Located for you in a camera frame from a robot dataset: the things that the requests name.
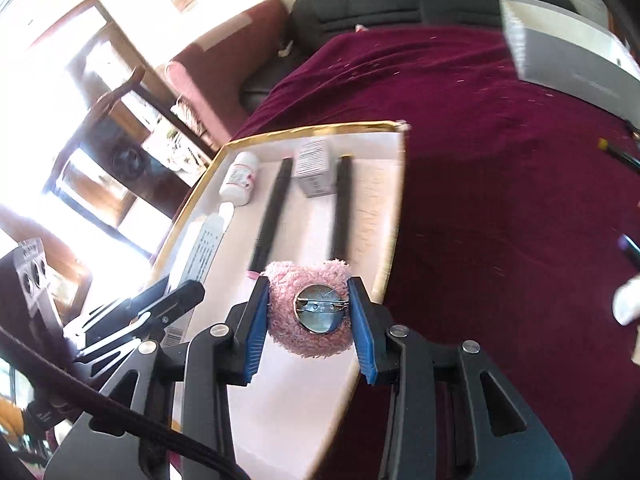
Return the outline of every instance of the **white round object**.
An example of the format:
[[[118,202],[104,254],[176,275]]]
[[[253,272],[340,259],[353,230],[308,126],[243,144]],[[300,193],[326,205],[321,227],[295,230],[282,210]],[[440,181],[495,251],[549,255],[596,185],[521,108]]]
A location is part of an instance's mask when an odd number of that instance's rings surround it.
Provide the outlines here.
[[[628,325],[640,317],[640,274],[620,286],[613,296],[613,317]]]
[[[249,202],[259,166],[260,160],[253,153],[238,153],[220,187],[222,202],[231,202],[234,206]]]

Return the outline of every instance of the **sofa arm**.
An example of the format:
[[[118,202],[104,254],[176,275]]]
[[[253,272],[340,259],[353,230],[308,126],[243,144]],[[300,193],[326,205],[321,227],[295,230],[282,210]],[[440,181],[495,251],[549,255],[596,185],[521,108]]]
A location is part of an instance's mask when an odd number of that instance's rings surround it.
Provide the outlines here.
[[[166,66],[166,76],[196,111],[214,148],[231,140],[248,117],[242,82],[275,56],[287,21],[280,0],[267,0],[211,29]]]

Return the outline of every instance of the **maroon cloth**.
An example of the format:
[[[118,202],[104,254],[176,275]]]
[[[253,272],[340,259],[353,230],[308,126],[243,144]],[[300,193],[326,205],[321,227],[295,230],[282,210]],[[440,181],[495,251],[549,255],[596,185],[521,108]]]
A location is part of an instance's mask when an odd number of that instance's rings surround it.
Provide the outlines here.
[[[500,32],[408,28],[335,38],[238,136],[399,119],[412,129],[386,306],[432,341],[477,340],[584,478],[640,391],[635,324],[611,313],[634,274],[616,239],[640,240],[640,178],[597,147],[633,151],[623,121],[519,81]],[[374,478],[386,394],[358,387],[322,478]]]

